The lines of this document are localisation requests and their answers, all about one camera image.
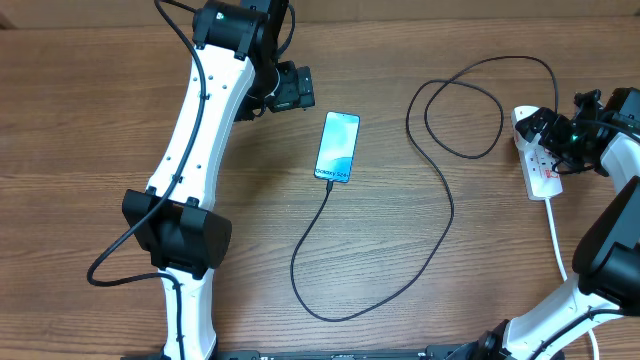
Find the white power strip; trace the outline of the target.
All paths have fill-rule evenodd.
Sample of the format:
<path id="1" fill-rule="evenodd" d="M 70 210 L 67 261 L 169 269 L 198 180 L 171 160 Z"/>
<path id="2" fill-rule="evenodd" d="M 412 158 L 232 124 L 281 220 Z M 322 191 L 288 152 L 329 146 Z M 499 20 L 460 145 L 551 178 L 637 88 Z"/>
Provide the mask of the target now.
<path id="1" fill-rule="evenodd" d="M 533 114 L 538 107 L 518 106 L 511 112 L 513 138 L 515 125 L 519 120 Z M 534 201 L 550 199 L 563 192 L 560 176 L 552 171 L 556 159 L 543 146 L 537 145 L 528 153 L 519 152 L 528 198 Z"/>

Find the blue Galaxy smartphone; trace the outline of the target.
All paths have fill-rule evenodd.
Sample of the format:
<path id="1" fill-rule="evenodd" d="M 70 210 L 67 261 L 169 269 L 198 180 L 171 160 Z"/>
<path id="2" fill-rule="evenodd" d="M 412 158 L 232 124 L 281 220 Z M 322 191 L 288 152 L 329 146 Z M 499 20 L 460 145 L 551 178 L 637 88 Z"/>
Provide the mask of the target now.
<path id="1" fill-rule="evenodd" d="M 348 183 L 360 129 L 358 115 L 330 111 L 326 114 L 314 176 Z"/>

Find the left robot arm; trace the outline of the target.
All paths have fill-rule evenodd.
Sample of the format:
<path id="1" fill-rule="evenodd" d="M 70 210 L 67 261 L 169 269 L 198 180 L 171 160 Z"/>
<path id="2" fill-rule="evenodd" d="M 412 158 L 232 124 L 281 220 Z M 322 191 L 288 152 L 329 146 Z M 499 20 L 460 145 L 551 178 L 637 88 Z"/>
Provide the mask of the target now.
<path id="1" fill-rule="evenodd" d="M 309 68 L 281 56 L 285 0 L 209 1 L 195 10 L 191 80 L 163 159 L 142 192 L 129 190 L 123 215 L 164 288 L 167 339 L 158 359 L 213 359 L 213 278 L 232 225 L 214 213 L 216 186 L 238 121 L 314 106 Z"/>

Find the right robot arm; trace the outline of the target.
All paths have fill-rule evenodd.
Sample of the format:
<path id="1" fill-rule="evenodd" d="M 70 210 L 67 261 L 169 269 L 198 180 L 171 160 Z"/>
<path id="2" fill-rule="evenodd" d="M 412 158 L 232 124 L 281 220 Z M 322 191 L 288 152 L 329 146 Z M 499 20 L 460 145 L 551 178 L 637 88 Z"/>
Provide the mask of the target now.
<path id="1" fill-rule="evenodd" d="M 598 89 L 574 97 L 566 117 L 549 108 L 512 112 L 521 159 L 546 150 L 573 172 L 612 180 L 616 196 L 579 242 L 572 274 L 524 315 L 503 321 L 452 359 L 560 359 L 562 349 L 595 327 L 639 314 L 639 91 Z"/>

